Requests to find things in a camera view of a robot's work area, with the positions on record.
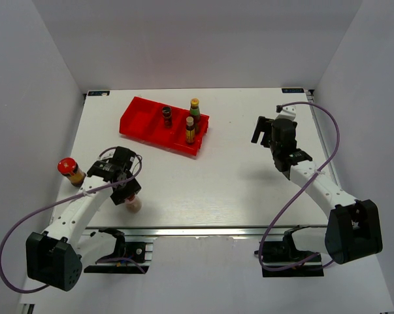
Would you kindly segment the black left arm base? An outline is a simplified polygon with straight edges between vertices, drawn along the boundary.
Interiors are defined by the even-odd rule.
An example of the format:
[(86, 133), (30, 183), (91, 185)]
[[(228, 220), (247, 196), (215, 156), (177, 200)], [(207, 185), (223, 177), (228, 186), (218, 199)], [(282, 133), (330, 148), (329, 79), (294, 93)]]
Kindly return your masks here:
[(152, 238), (127, 236), (121, 260), (92, 264), (85, 268), (84, 273), (144, 275), (150, 268), (153, 248), (154, 239)]

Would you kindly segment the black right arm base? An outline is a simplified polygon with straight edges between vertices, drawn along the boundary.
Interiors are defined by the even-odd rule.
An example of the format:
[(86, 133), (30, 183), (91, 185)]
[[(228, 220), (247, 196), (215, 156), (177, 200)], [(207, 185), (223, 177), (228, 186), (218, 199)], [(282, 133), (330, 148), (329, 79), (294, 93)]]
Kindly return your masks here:
[(323, 277), (322, 254), (325, 228), (322, 226), (274, 227), (254, 251), (261, 257), (264, 278)]

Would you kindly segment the pink-cap spice jar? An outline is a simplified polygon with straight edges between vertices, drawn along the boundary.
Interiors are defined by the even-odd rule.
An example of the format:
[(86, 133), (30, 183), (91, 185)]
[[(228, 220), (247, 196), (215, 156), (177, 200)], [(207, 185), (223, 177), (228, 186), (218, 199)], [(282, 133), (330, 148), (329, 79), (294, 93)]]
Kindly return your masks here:
[(142, 202), (138, 195), (133, 194), (132, 196), (125, 199), (125, 208), (130, 213), (138, 213), (142, 208)]

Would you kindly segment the black-cap spice shaker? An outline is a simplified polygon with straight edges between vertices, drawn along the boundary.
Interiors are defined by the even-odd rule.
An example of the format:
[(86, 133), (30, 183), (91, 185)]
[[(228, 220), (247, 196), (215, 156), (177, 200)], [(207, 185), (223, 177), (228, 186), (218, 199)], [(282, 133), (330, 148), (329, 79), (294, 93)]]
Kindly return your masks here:
[(169, 106), (164, 106), (162, 108), (161, 112), (163, 115), (164, 126), (166, 128), (171, 128), (172, 127), (172, 109)]

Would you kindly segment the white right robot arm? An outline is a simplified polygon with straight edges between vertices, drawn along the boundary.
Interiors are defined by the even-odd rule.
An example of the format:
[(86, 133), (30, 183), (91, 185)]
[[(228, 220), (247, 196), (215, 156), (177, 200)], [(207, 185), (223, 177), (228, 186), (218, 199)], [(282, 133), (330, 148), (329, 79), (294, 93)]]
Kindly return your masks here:
[(378, 254), (383, 243), (377, 205), (343, 191), (319, 171), (312, 157), (297, 148), (296, 127), (288, 118), (260, 116), (252, 142), (270, 149), (275, 168), (319, 206), (328, 222), (324, 228), (297, 226), (286, 231), (280, 242), (264, 244), (263, 262), (298, 262), (324, 253), (345, 264)]

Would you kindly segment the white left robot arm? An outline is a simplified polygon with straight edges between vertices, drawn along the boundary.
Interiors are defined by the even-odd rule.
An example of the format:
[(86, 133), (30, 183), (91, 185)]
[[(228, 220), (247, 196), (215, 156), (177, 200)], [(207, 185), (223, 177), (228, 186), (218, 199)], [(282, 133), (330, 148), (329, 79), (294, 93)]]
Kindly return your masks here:
[(82, 186), (64, 211), (43, 232), (33, 232), (25, 243), (27, 275), (50, 287), (71, 290), (85, 268), (126, 258), (123, 232), (101, 228), (84, 238), (88, 224), (102, 204), (130, 202), (140, 192), (139, 172), (133, 164), (142, 156), (116, 147), (111, 157), (90, 167)]

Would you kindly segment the yellow-label dark sauce bottle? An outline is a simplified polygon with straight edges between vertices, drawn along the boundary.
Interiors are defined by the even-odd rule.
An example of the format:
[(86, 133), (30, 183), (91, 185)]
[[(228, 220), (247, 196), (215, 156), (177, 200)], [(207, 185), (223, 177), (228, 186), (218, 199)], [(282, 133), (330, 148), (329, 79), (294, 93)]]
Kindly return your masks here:
[(186, 118), (186, 143), (193, 144), (195, 142), (195, 122), (192, 116)]

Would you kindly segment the green-label red sauce bottle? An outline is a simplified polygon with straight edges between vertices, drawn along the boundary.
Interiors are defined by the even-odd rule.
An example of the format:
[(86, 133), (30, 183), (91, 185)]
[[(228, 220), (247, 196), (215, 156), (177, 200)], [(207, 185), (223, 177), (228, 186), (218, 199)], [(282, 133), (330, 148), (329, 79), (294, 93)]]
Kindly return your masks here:
[(193, 118), (195, 125), (195, 133), (200, 133), (200, 121), (201, 121), (201, 113), (199, 108), (199, 100), (197, 98), (193, 98), (190, 101), (190, 116)]

